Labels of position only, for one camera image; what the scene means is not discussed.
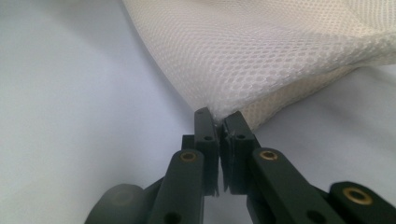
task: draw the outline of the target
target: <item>black plastic part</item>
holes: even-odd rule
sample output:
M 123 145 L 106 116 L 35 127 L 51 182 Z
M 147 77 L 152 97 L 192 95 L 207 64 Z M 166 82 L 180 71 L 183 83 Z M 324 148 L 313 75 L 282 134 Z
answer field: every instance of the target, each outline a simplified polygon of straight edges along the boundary
M 144 223 L 147 211 L 143 190 L 135 185 L 121 184 L 102 196 L 85 224 L 140 224 Z
M 177 152 L 168 167 L 148 224 L 201 224 L 204 206 L 204 155 Z
M 247 210 L 253 224 L 275 224 L 276 219 L 271 211 L 271 207 L 262 196 L 255 181 L 251 182 L 247 194 Z
M 249 166 L 276 223 L 345 223 L 279 151 L 256 149 Z
M 250 179 L 248 159 L 260 144 L 241 112 L 223 121 L 220 145 L 224 190 L 230 188 L 231 194 L 247 194 Z
M 205 196 L 219 195 L 219 139 L 208 108 L 195 111 L 195 135 L 183 135 L 181 149 L 196 149 L 205 156 Z
M 396 223 L 396 209 L 362 185 L 351 182 L 333 184 L 329 203 L 347 223 Z

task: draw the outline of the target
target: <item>white fabric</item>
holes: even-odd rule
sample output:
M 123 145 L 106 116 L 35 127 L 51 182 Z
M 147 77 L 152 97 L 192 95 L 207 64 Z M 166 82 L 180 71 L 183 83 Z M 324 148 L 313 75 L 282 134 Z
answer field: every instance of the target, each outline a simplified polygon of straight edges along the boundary
M 358 66 L 396 63 L 393 0 L 124 0 L 193 109 L 256 128 Z

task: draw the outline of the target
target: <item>table surface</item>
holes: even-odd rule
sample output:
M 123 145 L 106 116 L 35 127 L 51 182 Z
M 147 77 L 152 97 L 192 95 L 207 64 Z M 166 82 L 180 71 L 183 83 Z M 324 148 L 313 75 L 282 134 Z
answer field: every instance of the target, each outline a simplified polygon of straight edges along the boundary
M 121 1 L 0 0 L 0 30 L 1 223 L 83 223 L 110 187 L 165 174 L 193 111 Z M 396 205 L 395 99 L 396 65 L 361 68 L 255 134 L 314 186 Z M 246 197 L 205 198 L 204 223 L 251 223 Z

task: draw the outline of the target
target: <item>white mesh fabric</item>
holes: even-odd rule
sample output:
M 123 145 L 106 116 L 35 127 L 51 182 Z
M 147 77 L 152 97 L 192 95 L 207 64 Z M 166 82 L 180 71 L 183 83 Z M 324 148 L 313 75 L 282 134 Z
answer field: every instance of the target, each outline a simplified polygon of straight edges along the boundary
M 256 128 L 357 66 L 396 63 L 393 0 L 124 0 L 165 75 L 216 120 Z

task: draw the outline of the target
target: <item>mounting hole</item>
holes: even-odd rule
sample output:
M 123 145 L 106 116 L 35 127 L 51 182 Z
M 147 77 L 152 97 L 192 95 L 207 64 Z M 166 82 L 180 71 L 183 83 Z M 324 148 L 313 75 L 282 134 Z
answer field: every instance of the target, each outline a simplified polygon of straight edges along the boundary
M 277 155 L 275 154 L 275 152 L 272 151 L 262 151 L 260 153 L 260 156 L 268 161 L 276 161 L 277 160 Z
M 163 217 L 165 224 L 178 224 L 181 222 L 181 215 L 179 213 L 168 213 Z
M 326 217 L 317 211 L 308 211 L 306 216 L 314 223 L 325 224 L 327 222 Z
M 181 153 L 180 158 L 183 161 L 190 162 L 195 161 L 197 159 L 197 155 L 193 152 L 183 152 Z
M 343 193 L 350 201 L 354 203 L 361 205 L 369 205 L 373 203 L 373 198 L 361 189 L 349 187 L 343 189 Z
M 212 138 L 211 136 L 205 136 L 204 139 L 205 139 L 206 141 L 212 141 L 212 140 L 213 140 L 213 138 Z
M 243 134 L 238 134 L 238 135 L 236 136 L 236 138 L 237 138 L 237 139 L 245 139 L 246 136 L 244 136 Z
M 129 190 L 120 190 L 111 197 L 111 202 L 116 206 L 125 206 L 131 203 L 134 195 Z

